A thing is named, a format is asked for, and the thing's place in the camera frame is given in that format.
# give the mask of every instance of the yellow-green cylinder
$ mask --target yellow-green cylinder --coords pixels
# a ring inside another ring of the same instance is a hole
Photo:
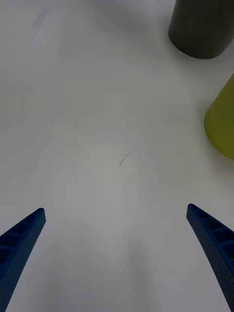
[[[234,159],[234,75],[206,112],[204,126],[214,147]]]

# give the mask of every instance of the white tabletop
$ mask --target white tabletop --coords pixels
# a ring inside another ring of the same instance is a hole
[[[182,54],[173,6],[0,4],[0,234],[47,218],[9,312],[229,311],[186,210],[234,228],[234,162],[203,129],[234,46]]]

